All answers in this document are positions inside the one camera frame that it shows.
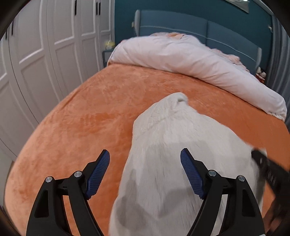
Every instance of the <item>blue textured rubber pad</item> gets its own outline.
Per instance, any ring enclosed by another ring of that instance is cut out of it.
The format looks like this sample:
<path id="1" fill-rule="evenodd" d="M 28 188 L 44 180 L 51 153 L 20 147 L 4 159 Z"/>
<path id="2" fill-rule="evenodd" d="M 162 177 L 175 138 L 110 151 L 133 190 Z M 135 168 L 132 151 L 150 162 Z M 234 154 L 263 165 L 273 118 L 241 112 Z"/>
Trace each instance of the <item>blue textured rubber pad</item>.
<path id="1" fill-rule="evenodd" d="M 109 163 L 110 163 L 110 153 L 106 151 L 101 156 L 100 161 L 98 162 L 92 175 L 88 179 L 86 192 L 86 196 L 88 199 L 90 199 L 93 195 L 97 193 Z"/>
<path id="2" fill-rule="evenodd" d="M 190 185 L 194 193 L 198 195 L 201 199 L 204 199 L 205 192 L 203 190 L 203 180 L 190 159 L 191 158 L 188 156 L 186 151 L 182 150 L 180 153 L 180 161 L 190 182 Z"/>

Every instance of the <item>blue upholstered headboard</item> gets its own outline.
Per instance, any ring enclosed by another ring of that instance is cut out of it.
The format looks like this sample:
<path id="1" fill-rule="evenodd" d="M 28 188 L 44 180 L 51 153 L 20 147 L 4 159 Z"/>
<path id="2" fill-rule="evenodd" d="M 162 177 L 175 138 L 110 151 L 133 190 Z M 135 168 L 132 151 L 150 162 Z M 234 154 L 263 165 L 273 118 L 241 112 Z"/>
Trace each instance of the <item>blue upholstered headboard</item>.
<path id="1" fill-rule="evenodd" d="M 157 32 L 179 32 L 197 37 L 201 43 L 226 54 L 240 57 L 251 74 L 261 62 L 262 49 L 238 33 L 214 22 L 192 15 L 154 10 L 137 10 L 134 29 L 136 36 Z"/>

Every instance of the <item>nightstand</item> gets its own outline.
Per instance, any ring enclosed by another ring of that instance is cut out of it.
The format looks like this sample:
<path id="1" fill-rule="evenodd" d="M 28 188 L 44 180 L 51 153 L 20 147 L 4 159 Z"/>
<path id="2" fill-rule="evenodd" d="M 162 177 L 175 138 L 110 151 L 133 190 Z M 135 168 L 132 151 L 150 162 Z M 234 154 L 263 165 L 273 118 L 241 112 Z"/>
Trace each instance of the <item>nightstand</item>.
<path id="1" fill-rule="evenodd" d="M 108 60 L 112 54 L 112 52 L 114 51 L 114 49 L 106 49 L 103 51 L 103 64 L 104 64 L 104 68 L 107 66 Z"/>

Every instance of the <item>gray curtain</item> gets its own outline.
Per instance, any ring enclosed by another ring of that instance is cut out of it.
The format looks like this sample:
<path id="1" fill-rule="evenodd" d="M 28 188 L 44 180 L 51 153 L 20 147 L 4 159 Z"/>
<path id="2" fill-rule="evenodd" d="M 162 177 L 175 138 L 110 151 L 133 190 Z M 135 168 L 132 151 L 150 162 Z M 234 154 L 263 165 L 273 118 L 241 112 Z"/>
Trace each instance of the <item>gray curtain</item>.
<path id="1" fill-rule="evenodd" d="M 266 86 L 284 97 L 287 106 L 285 124 L 290 131 L 290 38 L 279 22 L 272 16 L 273 45 Z"/>

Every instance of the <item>white blanket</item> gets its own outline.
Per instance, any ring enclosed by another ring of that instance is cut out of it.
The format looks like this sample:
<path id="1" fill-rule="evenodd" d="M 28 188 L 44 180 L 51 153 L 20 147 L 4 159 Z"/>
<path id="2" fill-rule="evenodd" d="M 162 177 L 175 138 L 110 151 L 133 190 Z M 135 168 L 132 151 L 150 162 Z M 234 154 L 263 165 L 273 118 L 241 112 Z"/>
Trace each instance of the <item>white blanket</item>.
<path id="1" fill-rule="evenodd" d="M 185 74 L 220 87 L 253 106 L 285 121 L 285 100 L 240 66 L 210 50 L 194 36 L 181 39 L 161 35 L 123 40 L 108 64 L 138 65 Z"/>
<path id="2" fill-rule="evenodd" d="M 184 94 L 174 93 L 134 122 L 132 147 L 111 212 L 110 236 L 187 235 L 202 200 L 181 165 L 183 148 L 221 176 L 244 175 L 261 209 L 264 181 L 252 161 L 251 146 L 226 126 L 199 114 Z M 219 233 L 225 206 L 226 196 L 212 235 Z"/>

